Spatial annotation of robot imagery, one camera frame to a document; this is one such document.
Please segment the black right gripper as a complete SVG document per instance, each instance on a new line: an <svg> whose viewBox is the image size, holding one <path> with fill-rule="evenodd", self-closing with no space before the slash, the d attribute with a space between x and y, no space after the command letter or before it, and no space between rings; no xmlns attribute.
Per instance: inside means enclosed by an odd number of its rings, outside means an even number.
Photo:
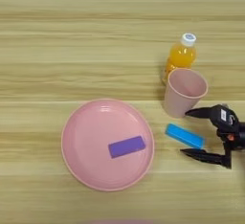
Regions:
<svg viewBox="0 0 245 224"><path fill-rule="evenodd" d="M211 107L194 108L185 113L186 116L208 119L211 116ZM204 149L187 148L182 152L197 161L219 165L224 168L232 167L232 150L245 149L245 123L239 120L220 120L217 127L217 136L223 142L225 153L209 153Z"/></svg>

